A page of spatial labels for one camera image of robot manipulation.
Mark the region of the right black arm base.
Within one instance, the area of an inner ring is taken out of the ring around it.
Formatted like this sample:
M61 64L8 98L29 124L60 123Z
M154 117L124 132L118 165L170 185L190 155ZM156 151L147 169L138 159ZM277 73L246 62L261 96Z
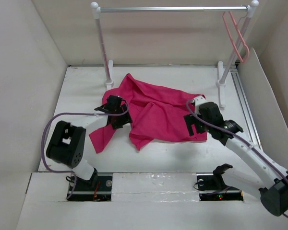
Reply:
M242 191L224 183L222 175L233 166L223 164L213 172L199 172L193 188L199 192L200 201L244 201Z

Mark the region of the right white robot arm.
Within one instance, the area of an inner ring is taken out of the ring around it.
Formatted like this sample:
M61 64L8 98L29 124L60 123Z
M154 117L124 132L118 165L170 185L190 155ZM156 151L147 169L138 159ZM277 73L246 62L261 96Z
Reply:
M186 102L190 114L184 120L190 136L208 132L211 137L234 152L257 175L258 180L223 164L213 171L216 188L232 186L256 197L274 216L285 216L288 211L288 169L267 156L252 141L247 140L243 128L233 120L224 120L218 105L197 96Z

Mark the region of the pink trousers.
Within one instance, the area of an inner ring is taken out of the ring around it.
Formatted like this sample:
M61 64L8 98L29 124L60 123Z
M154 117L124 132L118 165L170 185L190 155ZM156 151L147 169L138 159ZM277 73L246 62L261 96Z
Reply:
M102 102L118 95L129 104L132 118L129 138L137 150L153 140L167 142L203 142L207 133L190 136L184 120L189 114L186 102L196 94L136 80L127 74L119 87L106 91Z

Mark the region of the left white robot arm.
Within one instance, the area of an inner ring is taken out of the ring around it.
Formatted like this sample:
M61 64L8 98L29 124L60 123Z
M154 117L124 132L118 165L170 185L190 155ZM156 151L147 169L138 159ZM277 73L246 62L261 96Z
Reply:
M60 113L52 120L62 115L95 116L96 119L92 124L97 129L109 126L116 130L132 123L128 102L116 95L110 95L105 104L95 108L94 113ZM42 160L45 166L47 166L45 157L64 164L74 174L74 183L80 180L85 189L92 190L97 186L98 175L97 169L83 157L85 136L85 128L59 121L54 128L46 152L42 154Z

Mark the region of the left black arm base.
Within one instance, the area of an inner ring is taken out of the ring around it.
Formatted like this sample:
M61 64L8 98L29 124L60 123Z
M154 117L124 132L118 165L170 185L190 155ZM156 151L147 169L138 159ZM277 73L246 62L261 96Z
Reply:
M101 174L97 178L95 187L90 187L83 180L77 178L74 191L74 177L66 176L69 182L67 200L74 202L108 202L111 201L113 174Z

